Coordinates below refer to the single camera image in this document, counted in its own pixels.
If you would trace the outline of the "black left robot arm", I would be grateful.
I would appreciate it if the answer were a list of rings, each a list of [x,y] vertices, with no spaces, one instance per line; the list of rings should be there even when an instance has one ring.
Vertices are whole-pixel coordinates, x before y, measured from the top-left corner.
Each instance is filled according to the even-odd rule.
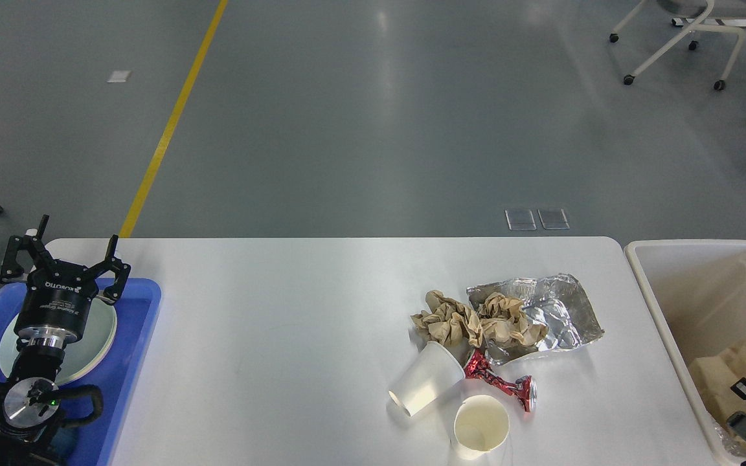
[[[117,235],[94,265],[54,258],[43,242],[48,221],[44,215],[36,232],[11,236],[0,268],[0,283],[27,287],[14,328],[17,357],[0,380],[0,465],[64,464],[54,439],[104,412],[100,387],[62,388],[56,379],[66,348],[85,336],[92,303],[119,300],[131,267],[117,256]]]

